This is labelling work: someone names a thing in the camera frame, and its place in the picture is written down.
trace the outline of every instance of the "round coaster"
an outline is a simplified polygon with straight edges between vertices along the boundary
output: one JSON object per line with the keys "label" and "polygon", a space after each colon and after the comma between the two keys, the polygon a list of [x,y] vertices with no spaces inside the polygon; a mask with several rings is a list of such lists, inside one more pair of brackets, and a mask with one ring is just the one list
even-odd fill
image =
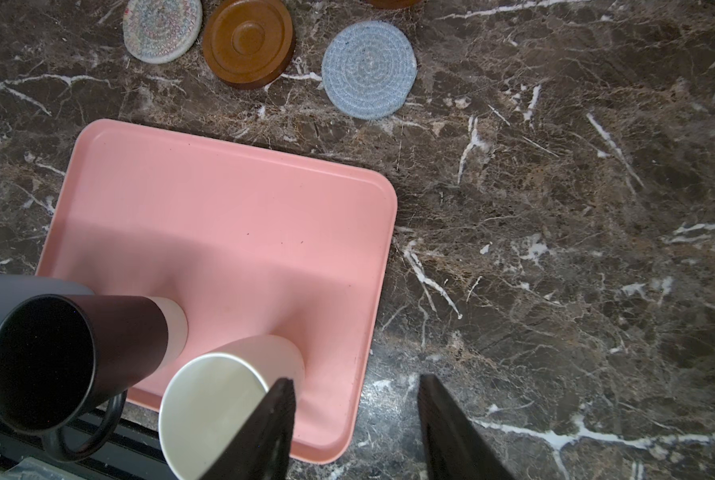
{"label": "round coaster", "polygon": [[122,17],[125,47],[142,62],[172,62],[192,46],[202,21],[200,0],[130,0]]}
{"label": "round coaster", "polygon": [[416,80],[408,38],[384,22],[344,28],[323,57],[323,85],[336,108],[351,117],[377,120],[397,111]]}
{"label": "round coaster", "polygon": [[296,38],[280,0],[226,0],[203,33],[203,56],[218,78],[235,88],[272,82],[290,63]]}
{"label": "round coaster", "polygon": [[421,2],[421,0],[368,0],[368,3],[376,8],[387,8],[389,10],[410,7],[419,2]]}

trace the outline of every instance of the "black mug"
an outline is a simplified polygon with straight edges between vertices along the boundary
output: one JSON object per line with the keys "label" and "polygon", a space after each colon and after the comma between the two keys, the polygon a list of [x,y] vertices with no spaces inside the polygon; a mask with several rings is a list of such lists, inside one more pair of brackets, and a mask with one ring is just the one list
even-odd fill
{"label": "black mug", "polygon": [[[183,311],[168,299],[34,296],[0,325],[0,417],[41,436],[56,460],[82,460],[113,434],[128,388],[178,356],[186,334]],[[70,449],[63,427],[107,400],[98,430]]]}

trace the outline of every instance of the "tray rim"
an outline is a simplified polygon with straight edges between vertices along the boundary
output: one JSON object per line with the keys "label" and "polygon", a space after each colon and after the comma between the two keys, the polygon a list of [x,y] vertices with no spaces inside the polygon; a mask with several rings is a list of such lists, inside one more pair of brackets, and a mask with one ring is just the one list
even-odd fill
{"label": "tray rim", "polygon": [[[303,462],[309,462],[309,463],[314,463],[317,465],[325,465],[328,463],[332,463],[336,461],[340,456],[343,455],[343,453],[349,448],[350,444],[352,443],[352,438],[354,437],[354,429],[356,426],[356,418],[357,418],[357,411],[360,408],[360,401],[362,397],[362,390],[364,387],[364,382],[365,382],[365,374],[367,371],[367,366],[368,366],[368,360],[370,359],[370,350],[371,350],[371,343],[373,342],[373,333],[375,332],[375,327],[376,327],[376,320],[377,320],[377,314],[378,314],[378,309],[379,309],[379,303],[381,302],[381,290],[383,288],[383,283],[385,276],[387,274],[387,263],[389,260],[389,255],[390,255],[390,250],[391,250],[391,244],[392,244],[392,236],[394,233],[393,226],[395,224],[395,221],[397,219],[397,193],[392,186],[391,182],[384,177],[382,174],[375,170],[370,170],[367,168],[362,168],[362,167],[355,167],[352,165],[345,165],[345,164],[338,164],[336,162],[332,162],[329,160],[322,160],[319,158],[310,158],[310,157],[305,157],[303,155],[298,155],[298,154],[291,154],[287,153],[284,151],[279,151],[279,150],[272,150],[272,149],[266,149],[266,148],[259,148],[255,147],[253,145],[247,145],[247,144],[238,144],[235,142],[227,141],[227,140],[219,140],[217,138],[211,138],[211,137],[202,137],[200,135],[195,135],[195,134],[188,134],[184,132],[180,132],[177,130],[168,130],[165,128],[156,128],[156,127],[150,127],[147,125],[140,125],[140,124],[132,124],[129,122],[124,122],[121,120],[112,120],[109,118],[102,118],[99,120],[94,120],[90,124],[86,125],[79,133],[77,136],[77,139],[74,142],[74,146],[72,148],[72,156],[70,157],[69,160],[69,165],[67,166],[66,169],[66,175],[64,177],[64,181],[62,182],[62,187],[59,191],[58,194],[58,200],[56,202],[56,206],[54,209],[54,215],[51,218],[51,223],[48,228],[48,234],[45,237],[45,242],[43,243],[43,247],[40,253],[40,260],[37,264],[37,269],[36,269],[36,275],[38,276],[46,276],[42,274],[42,271],[47,269],[48,266],[46,265],[47,261],[45,259],[45,252],[46,252],[46,246],[49,245],[52,242],[52,238],[56,237],[58,234],[55,233],[56,229],[54,229],[54,222],[57,217],[59,217],[59,212],[64,211],[65,208],[67,208],[65,205],[70,202],[70,199],[67,199],[67,196],[64,195],[64,188],[67,186],[68,183],[67,180],[71,180],[75,176],[78,175],[75,171],[82,168],[81,165],[79,165],[78,161],[75,161],[75,159],[79,156],[78,148],[82,147],[81,143],[88,143],[90,144],[94,140],[94,135],[102,133],[103,131],[109,129],[109,128],[118,128],[118,127],[125,127],[125,128],[132,128],[134,130],[141,130],[142,132],[151,132],[152,130],[157,130],[157,131],[162,131],[166,132],[166,134],[173,135],[174,137],[182,137],[182,138],[196,138],[200,139],[200,141],[207,141],[208,144],[214,144],[220,147],[224,148],[232,148],[239,150],[238,154],[242,155],[243,151],[253,153],[253,152],[259,152],[259,151],[264,151],[264,152],[274,152],[275,153],[275,158],[268,158],[264,159],[264,161],[269,161],[272,163],[276,164],[285,164],[289,165],[292,167],[296,168],[305,168],[306,170],[313,170],[313,171],[319,171],[319,172],[324,172],[326,174],[333,174],[339,177],[343,178],[351,178],[354,180],[359,180],[366,182],[368,184],[371,184],[377,188],[384,194],[388,201],[387,207],[391,211],[391,225],[390,228],[388,229],[388,235],[385,240],[385,254],[383,255],[383,268],[381,271],[381,281],[377,283],[377,289],[375,292],[375,302],[373,306],[373,313],[371,315],[371,319],[369,321],[370,323],[370,335],[367,336],[367,342],[365,345],[365,352],[363,354],[363,357],[365,359],[365,362],[361,362],[361,370],[359,372],[359,376],[356,376],[356,386],[359,384],[359,389],[355,389],[355,395],[354,397],[355,402],[354,402],[354,408],[352,408],[350,415],[348,416],[348,429],[345,430],[342,438],[343,438],[343,445],[338,446],[338,448],[328,448],[329,446],[326,446],[325,448],[317,448],[314,446],[309,446],[307,444],[297,442],[296,439],[294,438],[291,443],[291,449],[290,449],[290,456],[292,458],[301,460]],[[301,165],[298,164],[297,162],[307,162],[309,165]],[[158,401],[157,403],[159,404],[160,400],[162,399],[162,396],[158,396],[154,393],[151,392],[146,392],[141,389],[136,389],[135,387],[132,387],[130,391],[133,391],[136,393],[135,396],[151,396],[153,398],[157,398]],[[153,410],[155,412],[160,411],[159,406],[158,408],[153,408],[151,405],[140,401],[138,398],[128,398],[128,402],[131,402],[134,405],[141,406],[142,408],[147,408],[150,410]],[[342,440],[338,439],[336,440],[333,445],[339,445],[339,443],[342,442]],[[322,456],[313,456],[312,454],[320,452],[323,454]]]}

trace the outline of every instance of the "mug rim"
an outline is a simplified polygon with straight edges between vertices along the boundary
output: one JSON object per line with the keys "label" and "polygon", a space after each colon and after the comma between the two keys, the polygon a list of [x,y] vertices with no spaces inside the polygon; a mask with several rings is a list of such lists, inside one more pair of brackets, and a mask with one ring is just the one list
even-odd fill
{"label": "mug rim", "polygon": [[12,318],[12,315],[18,311],[18,309],[21,309],[24,307],[29,302],[33,302],[34,300],[40,300],[44,298],[54,298],[61,300],[63,302],[68,303],[71,305],[80,315],[80,318],[82,318],[82,321],[85,324],[85,328],[88,329],[88,332],[90,333],[91,336],[91,347],[93,348],[93,367],[91,369],[91,378],[88,380],[88,387],[85,389],[85,393],[82,395],[82,399],[78,402],[78,405],[72,410],[72,413],[70,413],[68,416],[66,416],[63,420],[61,420],[59,423],[57,423],[54,426],[48,427],[48,428],[42,428],[42,429],[24,429],[22,426],[16,427],[16,424],[13,422],[10,422],[8,418],[6,418],[1,412],[0,412],[0,419],[10,428],[12,428],[14,431],[18,433],[23,433],[26,435],[31,435],[31,436],[41,436],[44,435],[45,433],[52,432],[53,430],[56,430],[58,428],[66,426],[68,423],[70,423],[71,420],[73,420],[82,410],[83,405],[85,402],[88,400],[88,397],[91,395],[91,390],[93,388],[93,384],[96,380],[96,370],[98,369],[98,350],[96,348],[96,339],[93,335],[93,328],[91,328],[90,323],[88,322],[88,317],[85,315],[85,312],[80,308],[80,306],[67,298],[64,295],[59,295],[57,293],[44,293],[41,295],[35,295],[32,297],[27,298],[23,302],[19,303],[16,305],[13,310],[8,312],[6,315],[6,318],[4,321],[0,324],[0,334],[2,333],[3,328],[5,328],[6,324],[10,321]]}
{"label": "mug rim", "polygon": [[[208,353],[204,353],[204,354],[202,354],[202,355],[200,355],[200,356],[195,357],[194,359],[190,360],[189,362],[186,362],[186,363],[176,372],[176,375],[174,375],[174,376],[170,379],[170,381],[168,382],[168,386],[165,388],[165,392],[163,392],[162,400],[160,401],[160,411],[158,412],[158,434],[159,434],[160,432],[162,432],[162,425],[161,425],[162,418],[163,418],[163,415],[162,415],[163,408],[162,408],[162,406],[165,404],[165,399],[166,399],[166,397],[168,397],[168,393],[170,392],[171,387],[173,387],[173,386],[175,385],[175,381],[174,381],[174,380],[177,379],[177,378],[179,378],[179,376],[180,376],[181,374],[183,374],[183,373],[187,370],[187,367],[189,367],[189,366],[191,366],[191,365],[193,365],[193,364],[195,364],[195,363],[199,363],[199,362],[201,362],[201,361],[203,361],[203,360],[212,359],[212,358],[225,358],[225,359],[228,359],[228,360],[235,360],[237,363],[240,363],[242,366],[244,366],[245,368],[247,368],[248,370],[250,370],[250,371],[254,374],[254,376],[256,377],[256,379],[259,381],[259,383],[261,384],[261,386],[264,388],[264,394],[265,394],[265,395],[266,395],[267,392],[269,392],[270,387],[266,384],[266,381],[264,380],[264,378],[263,378],[263,377],[261,376],[261,374],[256,370],[256,368],[253,367],[247,360],[245,360],[245,359],[243,359],[242,357],[239,357],[239,356],[237,356],[237,355],[235,355],[235,354],[233,354],[233,353],[227,353],[227,352],[208,352]],[[167,448],[165,447],[165,445],[164,445],[164,443],[163,443],[163,441],[162,441],[162,438],[160,438],[160,450],[163,452],[163,456],[165,457],[165,462],[168,464],[168,466],[170,467],[170,470],[174,473],[174,475],[176,475],[176,477],[177,477],[179,480],[185,480],[185,479],[184,479],[184,476],[181,475],[180,472],[176,472],[176,470],[175,470],[175,469],[173,468],[173,466],[171,465],[172,461],[171,461],[171,458],[170,458],[169,455],[168,455]]]}

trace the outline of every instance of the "fabric coaster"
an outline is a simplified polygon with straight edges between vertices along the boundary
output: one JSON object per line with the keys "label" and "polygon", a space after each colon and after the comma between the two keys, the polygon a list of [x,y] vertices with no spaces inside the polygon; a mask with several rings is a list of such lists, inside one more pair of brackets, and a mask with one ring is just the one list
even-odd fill
{"label": "fabric coaster", "polygon": [[192,46],[202,21],[200,0],[130,0],[122,17],[125,47],[142,62],[172,62]]}
{"label": "fabric coaster", "polygon": [[323,57],[323,85],[339,110],[377,120],[397,111],[416,80],[417,64],[408,38],[385,22],[344,28]]}

